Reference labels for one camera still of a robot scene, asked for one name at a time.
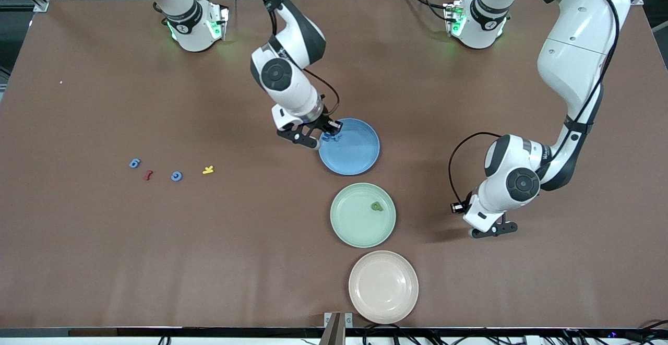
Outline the pink plate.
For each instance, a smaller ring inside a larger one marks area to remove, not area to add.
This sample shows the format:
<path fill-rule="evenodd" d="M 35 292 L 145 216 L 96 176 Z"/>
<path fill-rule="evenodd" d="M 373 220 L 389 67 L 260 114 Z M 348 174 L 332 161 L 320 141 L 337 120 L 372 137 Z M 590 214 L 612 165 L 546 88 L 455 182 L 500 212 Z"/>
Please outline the pink plate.
<path fill-rule="evenodd" d="M 351 269 L 349 297 L 358 314 L 375 324 L 396 324 L 410 315 L 418 301 L 418 276 L 398 253 L 374 251 Z"/>

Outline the green plate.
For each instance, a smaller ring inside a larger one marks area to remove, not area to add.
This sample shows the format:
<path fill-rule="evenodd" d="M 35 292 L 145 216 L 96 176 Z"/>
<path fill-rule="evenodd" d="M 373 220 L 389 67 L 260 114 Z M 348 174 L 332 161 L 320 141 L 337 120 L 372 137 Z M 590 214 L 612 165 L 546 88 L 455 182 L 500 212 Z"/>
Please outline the green plate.
<path fill-rule="evenodd" d="M 378 201 L 383 211 L 371 209 Z M 355 183 L 336 194 L 331 203 L 332 230 L 344 243 L 360 249 L 377 247 L 394 231 L 398 214 L 391 196 L 372 183 Z"/>

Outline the blue plate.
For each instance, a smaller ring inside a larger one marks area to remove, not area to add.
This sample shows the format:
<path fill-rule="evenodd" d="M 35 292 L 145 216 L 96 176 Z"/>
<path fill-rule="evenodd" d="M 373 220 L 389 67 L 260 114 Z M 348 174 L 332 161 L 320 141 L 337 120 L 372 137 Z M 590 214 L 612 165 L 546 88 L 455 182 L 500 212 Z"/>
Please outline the blue plate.
<path fill-rule="evenodd" d="M 381 152 L 379 136 L 367 122 L 354 117 L 341 119 L 343 136 L 339 142 L 322 142 L 319 157 L 332 172 L 354 176 L 371 169 Z"/>

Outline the brown table cover sheet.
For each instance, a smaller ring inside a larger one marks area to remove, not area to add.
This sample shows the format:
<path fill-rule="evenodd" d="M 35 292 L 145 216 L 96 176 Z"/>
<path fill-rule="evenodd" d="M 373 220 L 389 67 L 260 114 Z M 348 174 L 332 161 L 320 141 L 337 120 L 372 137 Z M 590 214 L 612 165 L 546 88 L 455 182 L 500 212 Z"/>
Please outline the brown table cover sheet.
<path fill-rule="evenodd" d="M 515 233 L 473 240 L 449 207 L 449 155 L 480 131 L 554 143 L 566 106 L 536 60 L 558 6 L 516 0 L 504 35 L 471 50 L 414 0 L 293 2 L 327 39 L 310 69 L 339 91 L 336 117 L 379 135 L 363 175 L 277 136 L 249 70 L 270 33 L 259 0 L 226 1 L 228 38 L 202 53 L 150 1 L 34 15 L 0 102 L 0 327 L 320 325 L 354 310 L 365 250 L 329 210 L 359 182 L 391 195 L 380 248 L 419 278 L 404 326 L 668 319 L 668 70 L 641 6 L 570 183 L 509 212 Z"/>

